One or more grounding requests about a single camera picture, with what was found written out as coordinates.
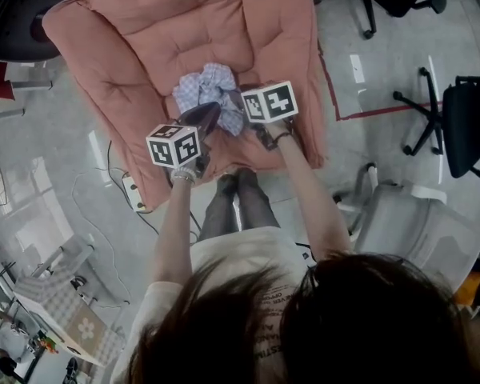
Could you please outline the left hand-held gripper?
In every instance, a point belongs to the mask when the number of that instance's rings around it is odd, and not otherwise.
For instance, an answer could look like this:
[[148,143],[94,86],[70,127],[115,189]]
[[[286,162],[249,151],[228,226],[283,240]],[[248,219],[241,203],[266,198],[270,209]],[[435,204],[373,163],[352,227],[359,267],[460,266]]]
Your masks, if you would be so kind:
[[175,170],[194,162],[197,178],[202,178],[210,163],[210,147],[205,140],[214,131],[220,113],[217,102],[208,102],[184,112],[171,124],[157,126],[146,137],[152,163]]

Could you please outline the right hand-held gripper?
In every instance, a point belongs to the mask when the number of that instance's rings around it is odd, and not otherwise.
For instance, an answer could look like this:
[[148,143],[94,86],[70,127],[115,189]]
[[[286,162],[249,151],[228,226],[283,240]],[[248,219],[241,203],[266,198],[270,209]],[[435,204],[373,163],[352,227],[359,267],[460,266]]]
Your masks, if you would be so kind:
[[243,112],[247,125],[267,150],[277,147],[266,125],[286,122],[290,126],[298,114],[298,104],[290,81],[276,82],[243,92],[232,91],[232,100]]

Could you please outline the light blue cloth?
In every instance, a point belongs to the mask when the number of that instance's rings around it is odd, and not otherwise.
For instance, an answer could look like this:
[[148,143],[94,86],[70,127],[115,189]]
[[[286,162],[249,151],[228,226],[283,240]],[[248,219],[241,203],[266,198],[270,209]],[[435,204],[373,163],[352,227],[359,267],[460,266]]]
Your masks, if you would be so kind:
[[246,117],[240,104],[241,97],[232,70],[228,66],[209,62],[202,72],[180,77],[172,95],[180,113],[216,102],[221,108],[218,125],[237,137],[242,132]]

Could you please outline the pink cushioned lounge chair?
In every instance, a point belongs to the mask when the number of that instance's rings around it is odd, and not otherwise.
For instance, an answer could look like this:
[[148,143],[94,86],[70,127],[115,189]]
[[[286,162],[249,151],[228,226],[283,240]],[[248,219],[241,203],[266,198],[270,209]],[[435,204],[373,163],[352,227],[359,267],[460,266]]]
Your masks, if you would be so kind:
[[288,81],[295,128],[315,168],[326,159],[325,81],[313,0],[64,0],[42,21],[106,126],[148,210],[170,185],[146,137],[179,114],[173,88],[210,62],[240,86]]

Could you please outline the person's left forearm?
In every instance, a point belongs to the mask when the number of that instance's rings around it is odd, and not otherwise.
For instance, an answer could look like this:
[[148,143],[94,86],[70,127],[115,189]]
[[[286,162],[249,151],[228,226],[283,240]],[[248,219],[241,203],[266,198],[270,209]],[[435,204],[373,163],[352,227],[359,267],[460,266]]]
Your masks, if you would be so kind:
[[168,207],[154,246],[152,282],[184,285],[192,275],[190,260],[190,193],[192,179],[177,171]]

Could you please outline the person's right forearm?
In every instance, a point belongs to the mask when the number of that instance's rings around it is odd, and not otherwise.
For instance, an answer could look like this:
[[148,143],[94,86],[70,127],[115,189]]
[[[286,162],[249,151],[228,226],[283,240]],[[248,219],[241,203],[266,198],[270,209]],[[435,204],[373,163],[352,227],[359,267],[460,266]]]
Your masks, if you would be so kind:
[[350,236],[333,197],[313,172],[297,142],[288,132],[276,135],[297,196],[311,251],[321,261],[331,254],[350,250]]

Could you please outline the white power strip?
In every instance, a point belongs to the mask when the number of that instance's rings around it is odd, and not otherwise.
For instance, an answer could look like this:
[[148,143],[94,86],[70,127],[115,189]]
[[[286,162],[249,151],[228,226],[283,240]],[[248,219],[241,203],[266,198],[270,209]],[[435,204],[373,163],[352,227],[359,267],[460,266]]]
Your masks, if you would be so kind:
[[125,173],[123,175],[122,184],[132,209],[135,212],[146,212],[146,205],[143,203],[139,189],[130,174]]

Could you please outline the person's left leg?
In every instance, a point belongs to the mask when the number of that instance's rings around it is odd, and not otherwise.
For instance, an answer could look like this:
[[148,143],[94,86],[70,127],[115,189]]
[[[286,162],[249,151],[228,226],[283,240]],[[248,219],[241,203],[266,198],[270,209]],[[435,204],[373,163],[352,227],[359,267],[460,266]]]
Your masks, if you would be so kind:
[[237,177],[233,174],[224,174],[218,178],[215,194],[206,208],[205,219],[198,237],[199,242],[238,231],[234,210],[237,185]]

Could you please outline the person's leg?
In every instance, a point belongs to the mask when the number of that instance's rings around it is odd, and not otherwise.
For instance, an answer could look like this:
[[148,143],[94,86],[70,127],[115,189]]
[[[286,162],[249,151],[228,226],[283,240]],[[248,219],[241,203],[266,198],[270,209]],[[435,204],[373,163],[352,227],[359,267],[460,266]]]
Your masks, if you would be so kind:
[[215,194],[206,208],[205,219],[198,237],[199,242],[238,231],[234,210],[237,185],[237,177],[233,174],[224,174],[218,178]]
[[280,227],[270,200],[260,187],[255,172],[241,168],[236,173],[239,212],[244,230],[262,227]]

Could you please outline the person's right leg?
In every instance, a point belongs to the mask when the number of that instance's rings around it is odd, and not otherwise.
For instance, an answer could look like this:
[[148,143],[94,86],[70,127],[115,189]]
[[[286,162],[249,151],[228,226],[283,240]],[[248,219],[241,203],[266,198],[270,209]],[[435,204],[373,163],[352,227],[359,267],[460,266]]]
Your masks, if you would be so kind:
[[270,200],[260,187],[255,172],[241,168],[236,173],[239,212],[244,230],[262,227],[280,227]]

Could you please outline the cream printed T-shirt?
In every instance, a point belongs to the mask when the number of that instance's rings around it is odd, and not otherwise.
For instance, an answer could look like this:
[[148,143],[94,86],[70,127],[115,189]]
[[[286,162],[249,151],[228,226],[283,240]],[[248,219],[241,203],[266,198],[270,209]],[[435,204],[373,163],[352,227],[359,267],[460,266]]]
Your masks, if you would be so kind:
[[110,384],[281,384],[280,323],[308,270],[277,227],[174,245]]

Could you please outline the black grey round-base machine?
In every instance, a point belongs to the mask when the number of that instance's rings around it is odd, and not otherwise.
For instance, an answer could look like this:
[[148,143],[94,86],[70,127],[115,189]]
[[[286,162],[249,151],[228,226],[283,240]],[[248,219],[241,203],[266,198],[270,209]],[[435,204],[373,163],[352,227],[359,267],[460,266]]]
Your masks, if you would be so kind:
[[0,62],[44,62],[60,55],[42,20],[63,0],[0,0]]

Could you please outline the checked flower box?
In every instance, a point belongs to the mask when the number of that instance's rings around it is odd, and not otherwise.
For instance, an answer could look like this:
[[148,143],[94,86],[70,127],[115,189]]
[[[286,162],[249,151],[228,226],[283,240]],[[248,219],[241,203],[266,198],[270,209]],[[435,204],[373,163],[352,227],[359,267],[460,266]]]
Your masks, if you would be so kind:
[[21,304],[44,321],[68,352],[106,367],[121,352],[124,340],[80,297],[72,273],[58,270],[47,278],[20,278],[13,292]]

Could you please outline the black chair with orange cushion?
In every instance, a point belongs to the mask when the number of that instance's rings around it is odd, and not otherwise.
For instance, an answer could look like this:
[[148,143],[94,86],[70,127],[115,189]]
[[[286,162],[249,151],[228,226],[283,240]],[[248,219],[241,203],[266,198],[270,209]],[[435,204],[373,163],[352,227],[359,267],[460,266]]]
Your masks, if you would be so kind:
[[454,293],[454,300],[460,306],[480,306],[480,272],[471,271]]

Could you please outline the white table frame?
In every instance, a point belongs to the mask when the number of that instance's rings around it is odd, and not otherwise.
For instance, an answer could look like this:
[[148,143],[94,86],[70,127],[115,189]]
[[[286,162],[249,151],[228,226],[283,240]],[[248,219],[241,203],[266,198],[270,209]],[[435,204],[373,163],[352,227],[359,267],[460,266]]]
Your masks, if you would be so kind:
[[[26,81],[26,82],[18,82],[18,81],[11,81],[11,85],[13,88],[13,93],[20,92],[20,91],[34,91],[34,90],[50,90],[53,87],[52,81]],[[23,116],[26,112],[26,109],[20,108],[16,110],[7,110],[0,113],[0,119],[4,118],[12,118],[16,116]]]

